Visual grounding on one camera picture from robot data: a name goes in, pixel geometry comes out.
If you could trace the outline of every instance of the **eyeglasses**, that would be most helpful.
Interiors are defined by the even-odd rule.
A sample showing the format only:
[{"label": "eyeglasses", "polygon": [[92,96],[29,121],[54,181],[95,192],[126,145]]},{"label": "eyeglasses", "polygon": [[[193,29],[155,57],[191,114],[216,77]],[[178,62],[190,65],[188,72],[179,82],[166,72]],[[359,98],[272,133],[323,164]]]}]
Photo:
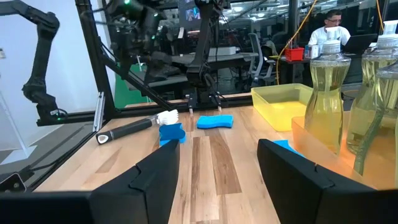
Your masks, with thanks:
[{"label": "eyeglasses", "polygon": [[341,24],[341,19],[335,19],[335,20],[327,19],[327,20],[329,20],[330,22],[334,22],[334,23],[339,23],[339,24]]}]

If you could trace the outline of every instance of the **plastic bottle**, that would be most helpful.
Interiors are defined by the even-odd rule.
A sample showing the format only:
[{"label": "plastic bottle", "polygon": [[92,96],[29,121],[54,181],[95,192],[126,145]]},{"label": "plastic bottle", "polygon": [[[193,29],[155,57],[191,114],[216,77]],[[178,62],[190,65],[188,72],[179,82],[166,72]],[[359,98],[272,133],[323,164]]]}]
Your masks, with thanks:
[{"label": "plastic bottle", "polygon": [[396,187],[398,62],[375,77],[376,111],[356,152],[354,169],[377,189]]},{"label": "plastic bottle", "polygon": [[384,22],[384,33],[377,39],[376,48],[362,55],[363,81],[351,106],[347,131],[347,149],[354,154],[376,112],[376,70],[398,60],[398,34],[395,34],[397,24],[398,21]]},{"label": "plastic bottle", "polygon": [[305,129],[338,154],[343,127],[341,86],[351,59],[340,53],[338,27],[326,28],[321,56],[310,61],[313,91],[305,111]]}]

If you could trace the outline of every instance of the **brush handle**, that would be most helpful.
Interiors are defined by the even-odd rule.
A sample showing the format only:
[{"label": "brush handle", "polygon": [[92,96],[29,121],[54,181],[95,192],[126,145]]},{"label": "brush handle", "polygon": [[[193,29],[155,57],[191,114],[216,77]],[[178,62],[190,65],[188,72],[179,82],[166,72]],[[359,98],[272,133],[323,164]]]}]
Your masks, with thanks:
[{"label": "brush handle", "polygon": [[96,139],[98,144],[105,144],[107,142],[121,138],[128,134],[133,134],[138,131],[147,129],[151,126],[152,126],[152,121],[146,118],[109,131],[105,131],[103,133],[98,133],[96,134]]}]

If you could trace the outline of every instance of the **laptop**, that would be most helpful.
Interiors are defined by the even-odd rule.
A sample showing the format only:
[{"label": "laptop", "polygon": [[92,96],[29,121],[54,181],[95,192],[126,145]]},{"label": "laptop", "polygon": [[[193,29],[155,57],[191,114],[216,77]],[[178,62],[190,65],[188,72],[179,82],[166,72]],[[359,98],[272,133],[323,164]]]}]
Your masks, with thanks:
[{"label": "laptop", "polygon": [[347,44],[343,46],[343,51],[345,53],[363,54],[371,43],[376,41],[377,34],[354,35],[351,36]]}]

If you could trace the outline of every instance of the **man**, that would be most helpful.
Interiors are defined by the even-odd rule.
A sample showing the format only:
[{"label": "man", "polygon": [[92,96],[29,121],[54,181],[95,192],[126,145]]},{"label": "man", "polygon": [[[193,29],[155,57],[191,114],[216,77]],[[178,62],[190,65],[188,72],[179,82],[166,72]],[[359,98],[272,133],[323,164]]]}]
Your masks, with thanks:
[{"label": "man", "polygon": [[311,39],[308,42],[308,45],[322,45],[324,41],[326,41],[326,28],[329,27],[338,27],[337,37],[338,40],[341,41],[341,44],[346,45],[348,39],[351,37],[348,30],[344,27],[339,26],[341,23],[341,11],[337,9],[332,9],[326,14],[326,19],[324,20],[325,26],[319,29],[316,29],[311,34]]}]

